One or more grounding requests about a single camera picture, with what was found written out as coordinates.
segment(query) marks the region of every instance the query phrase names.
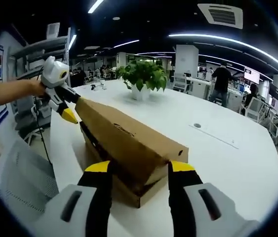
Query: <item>air conditioning vent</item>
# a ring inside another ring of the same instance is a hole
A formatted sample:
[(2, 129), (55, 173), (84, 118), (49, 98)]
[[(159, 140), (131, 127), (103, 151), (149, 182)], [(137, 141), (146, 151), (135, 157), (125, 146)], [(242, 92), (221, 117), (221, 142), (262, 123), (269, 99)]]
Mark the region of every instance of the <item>air conditioning vent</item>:
[(232, 25), (236, 24), (236, 17), (234, 16), (234, 12), (216, 9), (209, 9), (209, 12), (215, 22), (227, 23)]
[(235, 6), (221, 4), (198, 4), (210, 24), (243, 29), (243, 11)]

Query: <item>cable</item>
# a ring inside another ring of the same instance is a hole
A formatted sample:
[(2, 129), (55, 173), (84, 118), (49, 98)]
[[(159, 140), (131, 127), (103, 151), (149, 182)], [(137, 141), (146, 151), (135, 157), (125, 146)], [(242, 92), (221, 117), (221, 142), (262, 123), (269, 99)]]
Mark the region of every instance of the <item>cable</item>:
[[(39, 76), (40, 76), (40, 74), (41, 74), (41, 72), (42, 72), (42, 69), (43, 69), (43, 67), (41, 67), (41, 69), (40, 69), (40, 71), (39, 71), (37, 80), (39, 79)], [(41, 127), (40, 127), (40, 125), (39, 125), (38, 103), (37, 103), (37, 98), (36, 98), (36, 97), (35, 97), (35, 103), (36, 103), (36, 116), (37, 116), (37, 119), (36, 119), (36, 120), (37, 120), (38, 129), (39, 129), (39, 132), (40, 132), (41, 140), (42, 140), (42, 142), (43, 142), (43, 146), (44, 146), (44, 149), (45, 149), (46, 157), (47, 157), (49, 163), (52, 165), (52, 163), (51, 163), (51, 161), (50, 161), (50, 158), (49, 158), (48, 151), (47, 151), (47, 149), (46, 149), (46, 145), (45, 145), (45, 142), (44, 142), (44, 138), (43, 138), (43, 135), (42, 135), (42, 132), (41, 132)]]

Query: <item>green plant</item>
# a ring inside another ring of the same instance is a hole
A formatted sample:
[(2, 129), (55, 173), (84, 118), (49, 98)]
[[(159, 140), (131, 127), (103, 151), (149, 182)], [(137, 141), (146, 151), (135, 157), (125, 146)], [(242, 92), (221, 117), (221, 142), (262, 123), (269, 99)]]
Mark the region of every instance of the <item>green plant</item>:
[(128, 89), (131, 89), (129, 82), (139, 91), (144, 84), (151, 90), (162, 88), (164, 91), (167, 83), (163, 67), (150, 62), (131, 61), (126, 67), (119, 67), (116, 76), (117, 78), (122, 76)]

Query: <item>cardboard box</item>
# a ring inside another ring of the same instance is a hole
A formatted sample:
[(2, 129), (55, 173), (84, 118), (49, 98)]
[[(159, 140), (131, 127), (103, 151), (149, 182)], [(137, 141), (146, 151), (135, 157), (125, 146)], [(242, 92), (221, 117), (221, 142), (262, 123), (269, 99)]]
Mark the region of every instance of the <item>cardboard box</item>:
[[(85, 126), (83, 122), (80, 123), (80, 129), (83, 133), (86, 142), (86, 152), (88, 159), (91, 159), (94, 163), (105, 160), (112, 160), (109, 154), (106, 151), (104, 151), (103, 148), (98, 144), (98, 141), (89, 132), (88, 128)], [(158, 192), (159, 189), (165, 186), (167, 181), (168, 178), (167, 176), (165, 176), (161, 178), (159, 181), (154, 182), (153, 184), (145, 185), (142, 188), (138, 188), (131, 187), (131, 181), (122, 181), (115, 174), (113, 175), (112, 194), (114, 199), (117, 199), (125, 204), (134, 206), (136, 208), (140, 208), (148, 200), (150, 200)]]
[(141, 190), (167, 176), (169, 160), (188, 162), (188, 148), (121, 111), (80, 98), (75, 110), (104, 151), (120, 165), (118, 177)]

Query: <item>metal shelf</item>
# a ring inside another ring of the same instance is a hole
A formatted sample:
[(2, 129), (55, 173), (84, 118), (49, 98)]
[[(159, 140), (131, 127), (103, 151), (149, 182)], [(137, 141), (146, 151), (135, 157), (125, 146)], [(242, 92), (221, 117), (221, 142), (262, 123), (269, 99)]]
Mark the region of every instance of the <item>metal shelf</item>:
[(39, 50), (56, 48), (61, 46), (65, 47), (67, 38), (68, 38), (67, 36), (62, 36), (54, 39), (47, 39), (47, 40), (45, 39), (43, 41), (30, 44), (21, 50), (13, 52), (11, 56), (18, 59)]
[(48, 53), (44, 53), (44, 54), (41, 54), (41, 55), (37, 55), (35, 57), (28, 57), (28, 63), (32, 63), (32, 62), (35, 62), (37, 60), (40, 60), (40, 59), (47, 59), (49, 56), (59, 56), (59, 55), (63, 55), (65, 53), (65, 49), (60, 49), (60, 50), (56, 50), (56, 51), (52, 51), (52, 52), (48, 52)]
[(41, 70), (41, 68), (36, 68), (36, 69), (30, 70), (30, 71), (24, 73), (23, 75), (21, 75), (20, 77), (18, 77), (17, 80), (30, 79), (30, 78), (33, 78), (35, 76), (38, 76), (40, 70)]

